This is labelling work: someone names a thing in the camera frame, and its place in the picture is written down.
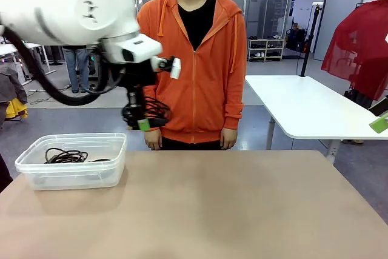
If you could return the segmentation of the person's left hand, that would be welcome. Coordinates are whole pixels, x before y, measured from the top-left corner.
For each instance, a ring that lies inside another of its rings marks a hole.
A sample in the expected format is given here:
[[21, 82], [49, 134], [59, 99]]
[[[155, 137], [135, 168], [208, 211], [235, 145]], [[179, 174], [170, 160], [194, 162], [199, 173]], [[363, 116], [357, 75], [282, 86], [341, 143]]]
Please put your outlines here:
[[220, 147], [222, 150], [231, 149], [238, 137], [238, 131], [236, 129], [223, 128], [220, 136]]

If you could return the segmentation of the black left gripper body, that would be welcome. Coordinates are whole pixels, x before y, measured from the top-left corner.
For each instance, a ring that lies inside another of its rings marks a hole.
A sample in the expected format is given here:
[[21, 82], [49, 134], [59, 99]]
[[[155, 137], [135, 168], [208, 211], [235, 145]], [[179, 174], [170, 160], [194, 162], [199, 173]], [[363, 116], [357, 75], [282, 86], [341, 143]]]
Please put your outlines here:
[[136, 86], [153, 86], [156, 84], [156, 73], [150, 59], [140, 63], [128, 62], [115, 65], [115, 82], [119, 87], [130, 89]]

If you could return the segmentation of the person's right hand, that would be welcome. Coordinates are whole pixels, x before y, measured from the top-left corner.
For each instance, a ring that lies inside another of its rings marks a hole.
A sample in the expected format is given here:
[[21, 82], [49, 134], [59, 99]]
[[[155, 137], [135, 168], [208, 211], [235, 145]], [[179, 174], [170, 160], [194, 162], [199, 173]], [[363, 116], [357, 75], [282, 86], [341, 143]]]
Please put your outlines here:
[[144, 140], [151, 150], [160, 150], [162, 148], [162, 135], [159, 128], [144, 132]]

